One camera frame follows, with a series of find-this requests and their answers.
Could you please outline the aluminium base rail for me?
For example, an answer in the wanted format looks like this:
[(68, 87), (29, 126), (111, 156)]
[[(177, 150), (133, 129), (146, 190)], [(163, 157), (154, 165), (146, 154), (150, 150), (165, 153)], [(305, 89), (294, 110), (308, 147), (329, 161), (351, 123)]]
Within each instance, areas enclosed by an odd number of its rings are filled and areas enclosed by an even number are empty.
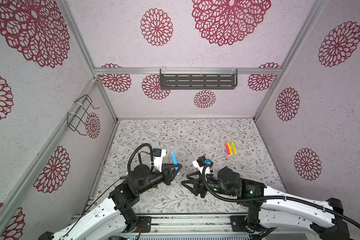
[[(281, 231), (287, 234), (295, 233), (308, 233), (308, 230), (302, 228), (293, 227), (288, 229), (287, 226), (282, 227), (268, 227), (264, 230), (259, 230), (254, 233), (246, 232), (233, 232), (230, 222), (230, 216), (232, 215), (247, 215), (247, 214), (153, 214), (153, 215), (136, 215), (138, 217), (150, 216), (152, 217), (152, 225), (150, 233), (143, 233), (143, 235), (233, 235), (243, 233), (247, 237), (265, 237), (267, 232), (270, 232), (274, 228), (274, 232)], [(82, 240), (105, 240), (110, 237), (119, 236), (122, 234), (133, 235), (132, 227), (126, 225), (126, 220), (123, 216), (111, 217), (109, 221), (100, 224), (98, 227), (87, 228), (89, 233), (85, 233)]]

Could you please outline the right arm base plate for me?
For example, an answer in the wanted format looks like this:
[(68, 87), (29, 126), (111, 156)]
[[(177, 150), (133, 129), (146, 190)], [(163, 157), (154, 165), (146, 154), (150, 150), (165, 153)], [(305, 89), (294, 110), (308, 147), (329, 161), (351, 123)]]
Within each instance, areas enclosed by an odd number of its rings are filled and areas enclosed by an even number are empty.
[(232, 215), (230, 216), (230, 222), (233, 232), (246, 232), (254, 233), (258, 232), (258, 219), (249, 215)]

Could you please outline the dark metal wall shelf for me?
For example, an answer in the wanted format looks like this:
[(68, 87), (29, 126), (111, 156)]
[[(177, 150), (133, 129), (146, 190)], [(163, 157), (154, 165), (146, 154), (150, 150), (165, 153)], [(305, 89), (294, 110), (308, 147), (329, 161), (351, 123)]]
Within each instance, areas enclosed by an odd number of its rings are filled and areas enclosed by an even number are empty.
[(162, 90), (234, 90), (238, 85), (236, 71), (231, 74), (167, 74), (160, 69)]

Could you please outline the blue highlighter pen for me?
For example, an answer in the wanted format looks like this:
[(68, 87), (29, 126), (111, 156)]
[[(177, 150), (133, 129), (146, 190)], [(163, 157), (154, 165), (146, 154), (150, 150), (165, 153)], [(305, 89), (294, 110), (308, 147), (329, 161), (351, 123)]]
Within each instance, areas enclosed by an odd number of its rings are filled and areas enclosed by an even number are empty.
[(174, 150), (171, 150), (171, 155), (172, 155), (172, 160), (173, 160), (174, 165), (177, 165), (178, 161), (177, 161), (176, 153)]

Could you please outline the yellow highlighter pen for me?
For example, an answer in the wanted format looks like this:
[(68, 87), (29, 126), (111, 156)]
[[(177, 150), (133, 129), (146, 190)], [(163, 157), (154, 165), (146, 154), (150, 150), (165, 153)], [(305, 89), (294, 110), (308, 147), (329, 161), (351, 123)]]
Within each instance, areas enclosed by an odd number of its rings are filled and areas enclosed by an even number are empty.
[(237, 154), (236, 146), (234, 142), (231, 142), (233, 154)]
[(229, 155), (232, 155), (233, 150), (232, 150), (231, 144), (229, 142), (227, 142), (227, 148), (228, 148)]

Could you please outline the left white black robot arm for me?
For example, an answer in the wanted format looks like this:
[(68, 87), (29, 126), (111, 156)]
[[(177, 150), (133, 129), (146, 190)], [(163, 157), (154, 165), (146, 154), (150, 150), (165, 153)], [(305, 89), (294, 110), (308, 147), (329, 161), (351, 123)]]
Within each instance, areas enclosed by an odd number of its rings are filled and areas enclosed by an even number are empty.
[(89, 213), (58, 232), (43, 233), (39, 239), (106, 240), (122, 232), (131, 232), (139, 220), (132, 207), (139, 202), (140, 195), (161, 183), (169, 186), (181, 169), (182, 165), (163, 164), (161, 171), (151, 171), (146, 165), (138, 165)]

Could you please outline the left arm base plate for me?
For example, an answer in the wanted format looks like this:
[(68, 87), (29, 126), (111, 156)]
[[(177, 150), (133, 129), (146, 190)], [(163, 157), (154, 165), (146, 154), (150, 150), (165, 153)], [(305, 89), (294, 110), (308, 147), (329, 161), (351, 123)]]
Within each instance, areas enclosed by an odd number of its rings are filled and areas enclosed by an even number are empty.
[(132, 229), (132, 233), (150, 233), (152, 225), (152, 217), (150, 216), (142, 216), (138, 217), (137, 224)]

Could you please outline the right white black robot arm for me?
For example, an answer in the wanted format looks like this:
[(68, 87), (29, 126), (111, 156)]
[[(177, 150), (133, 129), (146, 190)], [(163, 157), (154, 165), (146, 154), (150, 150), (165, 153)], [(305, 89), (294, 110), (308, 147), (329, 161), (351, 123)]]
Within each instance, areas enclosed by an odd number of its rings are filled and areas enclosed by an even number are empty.
[(196, 197), (207, 193), (248, 209), (244, 216), (230, 217), (235, 232), (259, 233), (257, 240), (277, 228), (288, 228), (317, 234), (322, 240), (348, 240), (347, 223), (340, 218), (343, 206), (340, 200), (314, 201), (275, 190), (262, 183), (241, 178), (228, 167), (218, 171), (211, 168), (188, 174), (182, 185)]

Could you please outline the pink highlighter pen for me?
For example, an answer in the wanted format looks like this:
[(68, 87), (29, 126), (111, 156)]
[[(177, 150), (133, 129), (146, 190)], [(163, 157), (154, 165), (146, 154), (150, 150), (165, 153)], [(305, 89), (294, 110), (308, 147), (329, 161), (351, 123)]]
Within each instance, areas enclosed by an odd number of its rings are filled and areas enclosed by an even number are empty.
[(225, 149), (226, 149), (227, 155), (230, 156), (231, 155), (231, 150), (230, 150), (229, 144), (227, 142), (225, 142)]

